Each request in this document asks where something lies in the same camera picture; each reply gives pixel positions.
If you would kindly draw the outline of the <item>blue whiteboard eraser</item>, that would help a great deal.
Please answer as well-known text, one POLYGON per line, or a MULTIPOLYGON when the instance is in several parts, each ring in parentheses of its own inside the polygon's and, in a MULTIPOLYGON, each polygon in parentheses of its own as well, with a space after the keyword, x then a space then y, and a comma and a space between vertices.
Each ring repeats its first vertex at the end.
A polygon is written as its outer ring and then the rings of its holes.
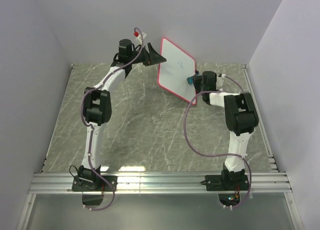
POLYGON ((187 82, 188 82, 188 84, 193 84, 194 83, 194 77, 188 77, 187 78, 187 82))

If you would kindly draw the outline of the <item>red framed whiteboard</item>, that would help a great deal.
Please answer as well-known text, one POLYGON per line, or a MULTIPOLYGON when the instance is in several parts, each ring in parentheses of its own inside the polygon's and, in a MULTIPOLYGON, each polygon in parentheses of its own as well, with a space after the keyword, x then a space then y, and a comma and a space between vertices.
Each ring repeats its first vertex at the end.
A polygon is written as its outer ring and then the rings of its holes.
POLYGON ((192 82, 188 82, 188 78, 196 74, 194 58, 167 38, 162 38, 160 54, 166 58, 166 62, 159 64, 158 85, 196 105, 197 100, 193 100, 196 95, 195 87, 192 82))

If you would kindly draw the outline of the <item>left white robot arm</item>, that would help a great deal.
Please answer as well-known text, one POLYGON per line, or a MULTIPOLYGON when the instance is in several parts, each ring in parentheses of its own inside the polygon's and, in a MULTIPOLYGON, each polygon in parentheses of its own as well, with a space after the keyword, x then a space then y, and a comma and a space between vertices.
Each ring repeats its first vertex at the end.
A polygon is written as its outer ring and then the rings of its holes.
POLYGON ((78 170, 78 177, 84 186, 95 191, 101 185, 101 163, 99 153, 106 124, 112 115, 111 91, 131 72, 134 64, 152 66, 166 62, 166 58, 155 51, 151 43, 135 46, 131 40, 119 41, 118 52, 113 58, 110 70, 94 87, 87 87, 81 101, 81 120, 86 126, 85 153, 78 170))

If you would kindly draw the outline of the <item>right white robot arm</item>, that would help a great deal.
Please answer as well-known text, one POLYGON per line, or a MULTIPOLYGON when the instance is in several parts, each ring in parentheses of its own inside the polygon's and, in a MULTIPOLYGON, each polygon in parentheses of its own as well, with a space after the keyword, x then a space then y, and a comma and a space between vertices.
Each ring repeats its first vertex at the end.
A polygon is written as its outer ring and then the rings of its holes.
POLYGON ((245 181, 245 163, 243 158, 254 129, 259 124, 259 118, 252 96, 243 87, 226 74, 217 75, 212 71, 198 71, 189 77, 187 82, 192 84, 197 94, 201 93, 202 100, 211 106, 224 108, 225 123, 230 132, 228 156, 223 164, 220 182, 227 190, 237 186, 239 181, 245 181), (218 84, 228 79, 235 83, 240 93, 229 93, 218 90, 218 84))

